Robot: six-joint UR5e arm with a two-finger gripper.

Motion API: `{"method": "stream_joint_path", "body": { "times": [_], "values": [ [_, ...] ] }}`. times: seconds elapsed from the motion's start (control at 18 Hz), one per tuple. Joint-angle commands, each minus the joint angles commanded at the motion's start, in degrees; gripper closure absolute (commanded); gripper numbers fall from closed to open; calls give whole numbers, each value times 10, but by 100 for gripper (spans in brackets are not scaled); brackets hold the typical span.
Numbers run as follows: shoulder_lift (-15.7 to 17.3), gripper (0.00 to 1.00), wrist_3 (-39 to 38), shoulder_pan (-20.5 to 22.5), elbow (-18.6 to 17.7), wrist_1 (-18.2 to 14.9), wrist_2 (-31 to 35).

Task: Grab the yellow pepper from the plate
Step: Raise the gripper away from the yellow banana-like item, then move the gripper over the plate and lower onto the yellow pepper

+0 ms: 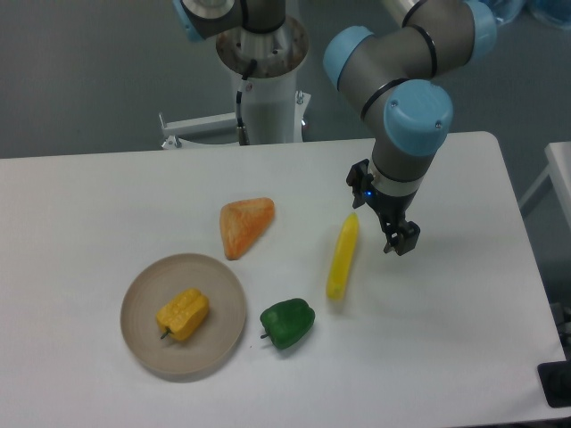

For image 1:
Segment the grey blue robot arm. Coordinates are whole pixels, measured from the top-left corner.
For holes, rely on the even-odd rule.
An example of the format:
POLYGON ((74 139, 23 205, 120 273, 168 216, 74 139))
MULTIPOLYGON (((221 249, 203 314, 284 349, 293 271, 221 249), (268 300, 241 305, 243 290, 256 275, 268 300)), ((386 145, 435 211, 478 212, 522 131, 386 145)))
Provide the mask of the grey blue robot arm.
MULTIPOLYGON (((362 26, 338 33, 323 67, 335 89, 372 132, 371 156, 351 167, 355 207, 368 205, 385 234, 385 250, 414 249, 420 230, 406 211, 449 132, 451 98, 433 78, 489 53, 496 41, 490 9, 477 1, 388 1, 398 22, 378 37, 362 26)), ((309 41, 282 1, 177 1, 174 9, 194 42, 216 40, 232 73, 241 145, 289 143, 294 79, 309 41)))

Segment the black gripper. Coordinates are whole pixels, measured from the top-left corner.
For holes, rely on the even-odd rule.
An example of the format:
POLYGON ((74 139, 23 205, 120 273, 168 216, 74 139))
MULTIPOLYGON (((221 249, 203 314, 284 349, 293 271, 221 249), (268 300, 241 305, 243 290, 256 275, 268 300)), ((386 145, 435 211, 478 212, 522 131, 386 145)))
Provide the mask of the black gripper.
POLYGON ((367 204, 379 219, 385 233, 384 253, 395 252, 402 256, 415 249, 420 227, 406 219, 406 210, 416 196, 418 187, 409 183, 382 182, 382 174, 376 177, 369 170, 374 166, 369 160, 361 160, 351 166, 346 178, 352 189, 354 209, 367 204))

